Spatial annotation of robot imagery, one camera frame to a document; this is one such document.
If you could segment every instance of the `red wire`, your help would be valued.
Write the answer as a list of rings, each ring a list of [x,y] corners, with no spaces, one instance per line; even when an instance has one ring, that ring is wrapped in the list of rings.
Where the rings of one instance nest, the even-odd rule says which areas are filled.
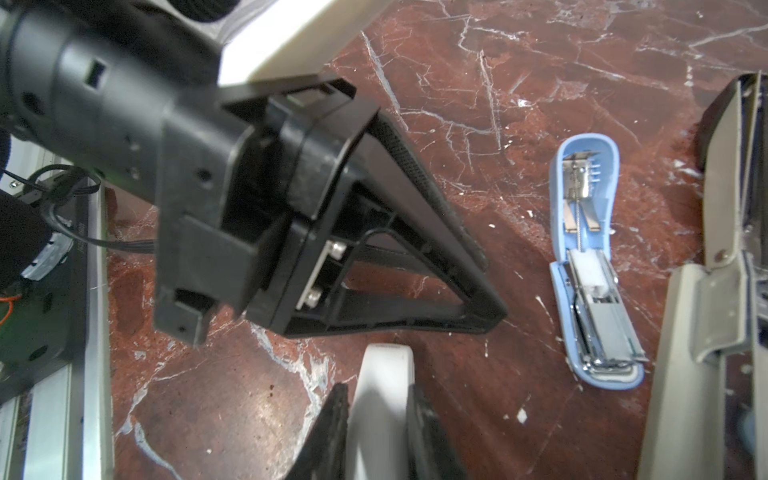
[[[5,312],[5,316],[0,320],[0,326],[11,316],[11,312],[13,312],[13,302],[8,301],[8,311]]]

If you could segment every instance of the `metal stapler mechanism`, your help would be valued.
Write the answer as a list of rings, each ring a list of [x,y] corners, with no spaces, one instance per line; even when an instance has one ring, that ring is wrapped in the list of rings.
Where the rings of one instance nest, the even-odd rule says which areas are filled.
[[[647,361],[618,291],[609,230],[618,181],[618,149],[608,137],[566,140],[552,161],[550,265],[568,362],[585,382],[630,389]]]

